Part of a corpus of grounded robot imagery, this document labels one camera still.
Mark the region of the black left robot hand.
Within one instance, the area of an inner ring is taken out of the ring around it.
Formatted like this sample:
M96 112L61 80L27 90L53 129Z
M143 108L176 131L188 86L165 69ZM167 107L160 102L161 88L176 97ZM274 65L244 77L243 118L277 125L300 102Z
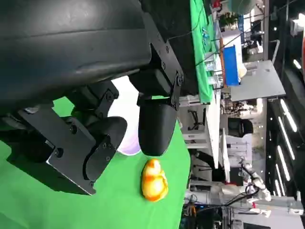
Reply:
M136 0L0 3L0 139L8 161L55 191L93 195L127 121L109 117L113 79L139 91L139 143L168 148L183 70Z

